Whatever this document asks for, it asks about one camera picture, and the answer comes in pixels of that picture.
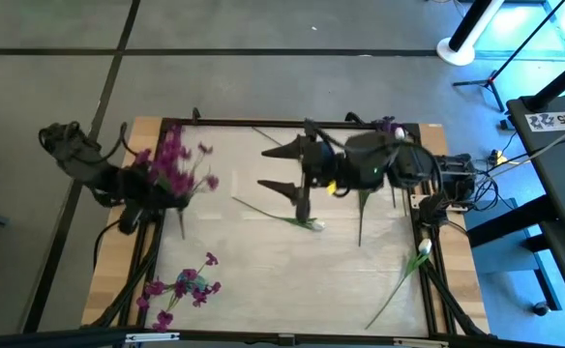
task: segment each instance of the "white flower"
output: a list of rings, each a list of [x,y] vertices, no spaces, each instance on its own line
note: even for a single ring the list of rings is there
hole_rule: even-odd
[[[395,138],[397,140],[405,140],[405,130],[401,127],[395,129]]]
[[[431,240],[428,238],[422,240],[418,246],[418,252],[420,252],[421,255],[429,255],[429,253],[431,253]]]
[[[325,222],[315,220],[311,224],[311,229],[315,232],[321,232],[325,229]]]

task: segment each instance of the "white tabletop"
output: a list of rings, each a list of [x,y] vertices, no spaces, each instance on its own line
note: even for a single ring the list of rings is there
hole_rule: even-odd
[[[260,129],[281,143],[295,138],[296,129]],[[328,130],[344,141],[356,130]],[[401,277],[413,235],[396,190],[394,208],[389,187],[369,198],[363,243],[358,247],[358,194],[338,199],[325,189],[312,191],[312,217],[326,223],[312,232],[266,217],[238,203],[236,196],[277,216],[294,216],[288,199],[263,188],[258,179],[300,181],[292,159],[260,155],[277,145],[251,128],[194,128],[184,133],[193,148],[198,141],[214,146],[197,173],[221,179],[219,188],[194,198],[185,211],[186,240],[177,214],[164,221],[156,276],[171,282],[185,268],[198,269],[211,251],[220,265],[202,275],[219,281],[222,290],[201,308],[192,298],[172,310],[172,330],[203,330],[290,334],[428,335],[417,274],[401,287],[380,318],[365,330]],[[166,308],[170,294],[151,302],[146,326]]]

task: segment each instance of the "black desk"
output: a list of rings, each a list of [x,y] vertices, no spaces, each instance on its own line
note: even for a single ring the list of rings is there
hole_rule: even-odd
[[[564,133],[533,132],[527,125],[525,114],[536,112],[527,110],[520,100],[508,101],[507,106],[511,113],[510,120],[528,153],[548,145]],[[564,110],[565,97],[556,98],[547,108],[547,112]],[[478,247],[538,223],[543,233],[528,238],[524,244],[533,252],[549,248],[565,280],[565,144],[549,149],[533,159],[532,164],[547,194],[470,229],[470,244]],[[517,175],[517,169],[508,175]]]

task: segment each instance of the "gray floor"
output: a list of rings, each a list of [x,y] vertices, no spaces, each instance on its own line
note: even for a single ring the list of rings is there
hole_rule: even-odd
[[[0,47],[114,47],[129,6],[127,0],[27,0],[17,6],[1,0]],[[540,21],[541,10],[505,7],[478,46],[513,49]],[[452,3],[422,0],[154,0],[142,2],[129,46],[433,49],[459,21]],[[530,51],[563,49],[551,27],[543,36]],[[503,117],[491,94],[451,83],[486,77],[501,63],[477,60],[456,68],[435,57],[126,57],[100,141],[107,149],[120,123],[135,116],[188,117],[193,106],[212,118],[341,120],[353,110],[366,119],[394,115],[400,122],[441,123],[451,153],[480,159],[501,149],[510,133],[495,129]],[[110,57],[0,57],[0,213],[12,220],[0,228],[0,334],[18,331],[69,184],[39,147],[36,132],[71,120],[88,128],[109,64]],[[515,61],[497,85],[504,100],[513,99],[537,92],[564,69],[565,62]],[[507,156],[521,152],[516,138]],[[530,165],[498,182],[503,195],[520,204],[543,192]],[[42,330],[78,326],[92,246],[106,214],[88,192],[81,194]],[[563,281],[550,255],[542,257],[565,306]],[[524,310],[539,300],[532,273],[480,279],[495,334],[565,345],[565,310],[544,318]]]

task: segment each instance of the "sticker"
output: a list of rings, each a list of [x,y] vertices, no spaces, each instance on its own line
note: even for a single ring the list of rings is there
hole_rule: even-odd
[[[328,185],[328,188],[326,189],[328,191],[328,194],[332,195],[334,194],[334,192],[337,191],[337,182],[335,182],[334,180],[330,182],[330,185]]]
[[[565,131],[565,111],[525,115],[532,131]]]

